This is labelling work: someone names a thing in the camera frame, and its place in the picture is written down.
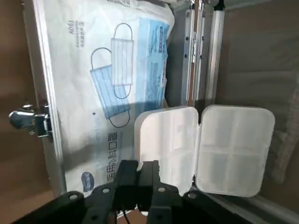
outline cardboard wall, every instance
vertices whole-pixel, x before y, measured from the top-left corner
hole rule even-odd
[[[253,61],[255,61],[255,64],[259,62],[265,64],[267,59],[272,56],[271,54],[276,53],[272,52],[271,48],[269,48],[268,54],[259,55],[257,48],[256,54],[251,52],[250,56],[247,55],[246,51],[243,51],[240,55],[233,54],[232,48],[236,48],[236,45],[232,41],[235,37],[243,36],[244,40],[248,40],[244,41],[239,47],[243,49],[248,47],[249,52],[250,47],[248,43],[250,42],[250,37],[256,38],[257,35],[264,37],[264,34],[269,33],[279,35],[296,33],[293,35],[293,38],[289,38],[284,42],[284,52],[280,52],[281,55],[276,58],[277,62],[270,62],[269,67],[271,67],[272,71],[288,70],[298,74],[298,8],[298,0],[274,0],[260,5],[234,9],[226,13],[217,87],[217,103],[233,104],[234,100],[230,99],[229,96],[232,96],[231,98],[237,98],[239,94],[243,94],[242,90],[237,90],[237,88],[234,87],[234,85],[238,85],[238,83],[234,83],[232,80],[233,73],[236,75],[236,72],[261,72],[263,69],[250,70],[250,68],[247,68],[247,65],[253,63]],[[299,213],[298,171],[299,144],[295,147],[289,166],[287,167],[285,181],[282,184],[278,184],[270,178],[265,178],[260,194],[279,205]]]

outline chrome latch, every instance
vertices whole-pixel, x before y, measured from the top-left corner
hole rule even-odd
[[[28,129],[29,134],[39,138],[52,134],[49,106],[41,107],[41,113],[36,113],[33,105],[27,104],[9,114],[10,123],[17,129]]]

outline white face mask image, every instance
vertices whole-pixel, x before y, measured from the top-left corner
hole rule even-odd
[[[116,38],[116,32],[121,26],[127,26],[131,40]],[[112,51],[112,85],[132,85],[133,84],[133,31],[126,23],[120,23],[115,28],[114,36],[111,39]]]

